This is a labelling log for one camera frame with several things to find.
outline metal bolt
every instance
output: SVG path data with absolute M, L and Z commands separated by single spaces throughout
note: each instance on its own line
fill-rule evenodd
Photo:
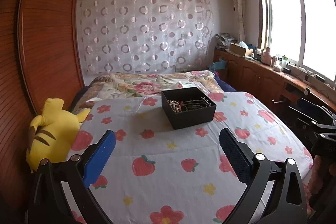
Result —
M 42 159 L 41 161 L 40 161 L 40 164 L 41 165 L 46 165 L 48 163 L 48 159 Z
M 291 164 L 291 165 L 294 165 L 294 164 L 295 164 L 295 160 L 292 159 L 292 158 L 289 158 L 287 161 L 288 161 L 288 163 Z
M 264 160 L 265 159 L 265 156 L 263 154 L 260 154 L 260 153 L 256 154 L 255 157 L 256 157 L 257 160 Z
M 75 155 L 73 155 L 73 156 L 71 157 L 71 160 L 72 160 L 72 161 L 78 161 L 80 158 L 81 158 L 80 155 L 75 154 Z

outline wooden desk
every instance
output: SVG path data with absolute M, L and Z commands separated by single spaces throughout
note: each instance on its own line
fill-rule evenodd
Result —
M 236 90 L 246 91 L 254 95 L 273 112 L 278 110 L 278 104 L 274 104 L 274 101 L 282 101 L 283 98 L 294 104 L 299 98 L 305 98 L 314 104 L 323 105 L 336 112 L 336 104 L 334 102 L 292 75 L 276 72 L 273 68 L 261 62 L 247 60 L 228 52 L 215 50 L 214 62 L 218 62 L 220 57 L 227 61 L 226 82 Z M 310 89 L 310 93 L 307 96 L 303 93 L 306 88 Z

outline yellow plush toy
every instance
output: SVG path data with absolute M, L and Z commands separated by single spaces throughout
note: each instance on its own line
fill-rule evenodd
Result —
M 42 159 L 52 163 L 66 159 L 70 147 L 90 109 L 85 109 L 77 115 L 63 110 L 62 99 L 47 99 L 42 114 L 36 116 L 29 127 L 29 145 L 26 160 L 30 168 L 37 170 Z

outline floral bedspread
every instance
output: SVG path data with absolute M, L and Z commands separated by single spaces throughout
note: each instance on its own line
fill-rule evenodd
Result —
M 222 223 L 246 188 L 219 144 L 223 128 L 270 160 L 295 159 L 302 178 L 308 177 L 309 152 L 261 102 L 244 92 L 208 96 L 217 105 L 213 121 L 179 130 L 172 129 L 161 96 L 94 105 L 68 157 L 82 154 L 106 130 L 115 132 L 115 149 L 97 182 L 90 185 L 113 223 Z M 261 216 L 271 188 L 267 185 L 251 222 Z M 65 185 L 64 190 L 73 215 L 84 223 Z
M 74 113 L 80 109 L 92 107 L 87 100 L 97 97 L 100 99 L 134 98 L 160 95 L 162 90 L 181 89 L 196 86 L 204 93 L 223 92 L 214 74 L 208 70 L 174 73 L 170 75 L 133 75 L 126 73 L 111 73 L 97 77 L 91 87 L 78 101 Z

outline black box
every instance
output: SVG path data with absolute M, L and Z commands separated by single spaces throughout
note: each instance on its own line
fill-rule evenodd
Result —
M 165 90 L 161 92 L 161 95 L 162 108 L 165 111 L 173 129 L 175 130 L 185 127 L 191 127 L 200 123 L 210 122 L 213 120 L 216 111 L 216 104 L 196 87 L 177 90 Z M 167 102 L 168 100 L 200 100 L 203 96 L 209 100 L 211 106 L 185 112 L 175 113 Z

